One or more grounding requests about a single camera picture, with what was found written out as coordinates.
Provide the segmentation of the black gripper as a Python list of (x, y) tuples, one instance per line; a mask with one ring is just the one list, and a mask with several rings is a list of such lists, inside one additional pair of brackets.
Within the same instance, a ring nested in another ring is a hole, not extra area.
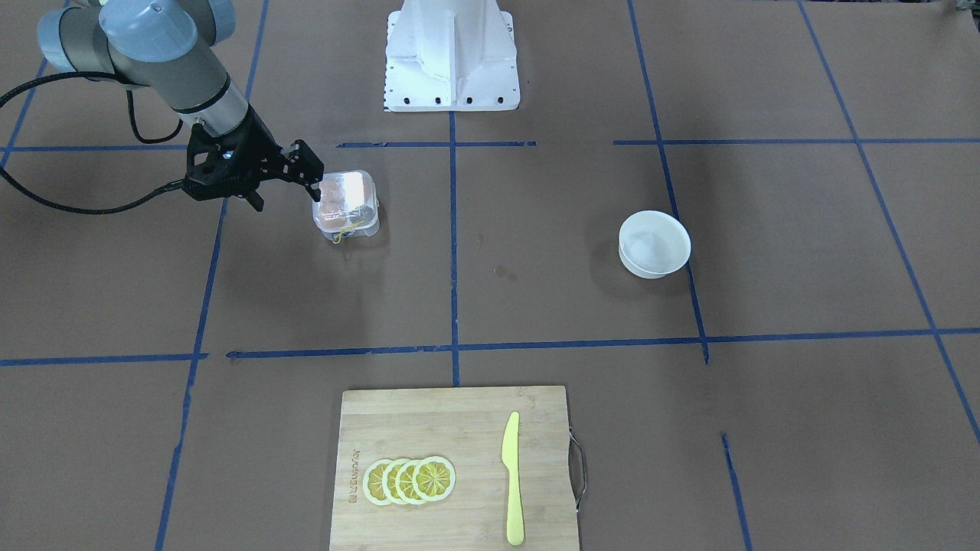
[(227, 135), (211, 136), (202, 122), (194, 123), (183, 178), (183, 191), (189, 197), (196, 201), (238, 197), (262, 213), (265, 199), (258, 188), (270, 179), (320, 192), (323, 163), (301, 139), (283, 150), (253, 107)]

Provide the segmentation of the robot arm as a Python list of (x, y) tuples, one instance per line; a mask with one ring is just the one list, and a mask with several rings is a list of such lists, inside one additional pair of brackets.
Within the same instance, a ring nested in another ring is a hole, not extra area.
[(305, 141), (283, 148), (213, 52), (236, 27), (230, 1), (77, 1), (38, 22), (38, 45), (60, 77), (147, 87), (191, 129), (185, 177), (196, 201), (238, 197), (254, 210), (270, 179), (321, 199), (323, 163)]

